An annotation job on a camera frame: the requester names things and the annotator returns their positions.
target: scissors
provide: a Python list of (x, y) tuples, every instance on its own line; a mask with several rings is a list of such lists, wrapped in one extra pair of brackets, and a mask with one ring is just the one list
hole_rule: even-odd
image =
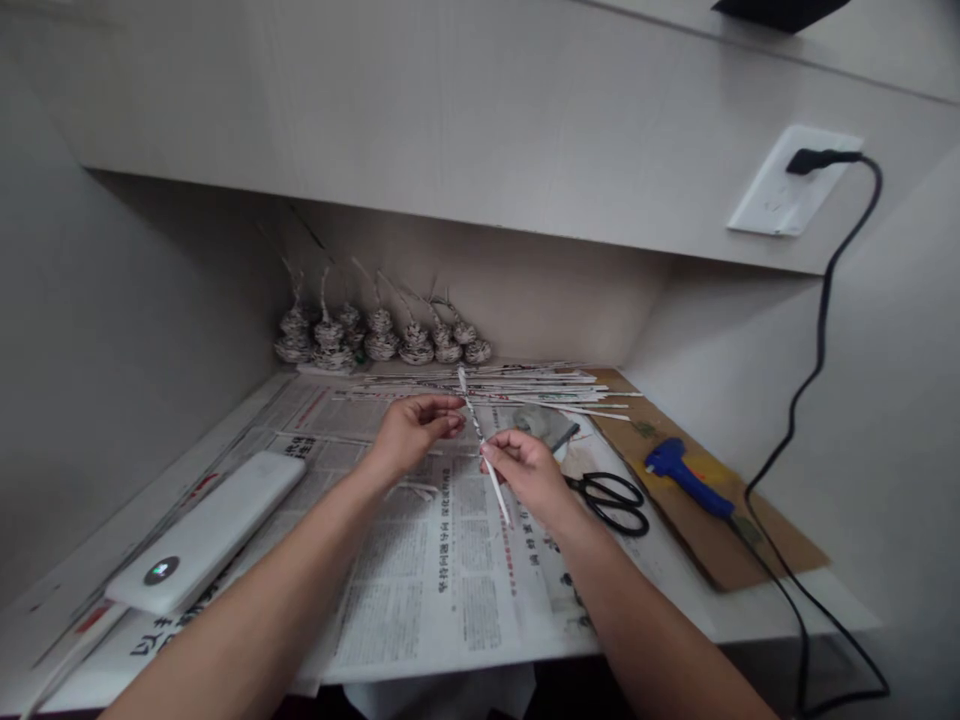
[[(650, 531), (650, 522), (639, 509), (644, 503), (643, 494), (640, 492), (640, 488), (629, 480), (624, 480), (613, 473), (603, 472), (584, 473), (581, 480), (574, 480), (567, 475), (563, 477), (571, 490), (580, 493), (587, 507), (593, 510), (598, 518), (616, 532), (630, 537), (643, 537)], [(630, 496), (621, 495), (616, 490), (597, 482), (599, 478), (612, 480), (622, 485), (630, 491)], [(635, 526), (623, 525), (608, 515), (604, 508), (612, 508), (632, 515), (637, 524)]]

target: newspaper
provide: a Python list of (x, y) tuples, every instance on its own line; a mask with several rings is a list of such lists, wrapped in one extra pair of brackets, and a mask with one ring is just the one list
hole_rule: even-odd
[[(129, 612), (48, 702), (47, 710), (111, 702), (356, 464), (366, 451), (357, 441), (374, 438), (393, 397), (351, 399), (329, 382), (297, 377), (236, 439), (214, 473), (198, 479), (227, 477), (260, 450), (307, 463), (303, 480), (221, 576), (181, 615)], [(512, 408), (477, 410), (488, 435), (512, 424)], [(581, 447), (594, 447), (604, 463), (618, 463), (609, 469), (625, 474), (589, 422), (581, 419), (581, 425), (586, 429), (578, 437)], [(442, 454), (428, 456), (408, 477), (436, 487), (434, 499), (425, 501), (402, 487), (386, 497), (292, 692), (314, 694), (321, 683), (384, 680), (599, 651), (556, 544), (512, 493), (505, 493), (514, 521), (508, 527), (489, 478), (480, 473), (475, 440), (444, 440), (436, 447)], [(684, 592), (684, 578), (671, 577), (649, 560), (656, 553), (647, 551), (667, 541), (659, 523), (653, 525), (657, 532), (621, 539), (623, 547), (709, 633), (709, 618), (699, 601)], [(683, 567), (671, 570), (690, 572)]]

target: wall outlet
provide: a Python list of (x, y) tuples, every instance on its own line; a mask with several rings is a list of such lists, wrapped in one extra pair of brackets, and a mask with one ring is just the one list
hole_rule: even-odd
[(799, 235), (827, 199), (848, 163), (814, 170), (804, 176), (788, 175), (787, 163), (801, 148), (852, 151), (862, 145), (862, 138), (791, 125), (764, 160), (727, 227), (765, 235)]

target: forearm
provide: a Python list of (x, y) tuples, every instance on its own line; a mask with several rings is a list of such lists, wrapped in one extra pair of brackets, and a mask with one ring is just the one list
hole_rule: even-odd
[(180, 633), (103, 717), (267, 717), (329, 615), (390, 487), (361, 463)]
[(749, 683), (585, 510), (553, 530), (614, 675), (644, 718), (774, 718)]

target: glue gun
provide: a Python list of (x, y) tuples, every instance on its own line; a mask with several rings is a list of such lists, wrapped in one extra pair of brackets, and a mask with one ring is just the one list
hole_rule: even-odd
[(665, 440), (647, 455), (647, 472), (672, 478), (708, 513), (721, 520), (731, 519), (735, 509), (734, 504), (718, 495), (690, 471), (683, 462), (683, 454), (686, 451), (683, 440), (680, 438)]

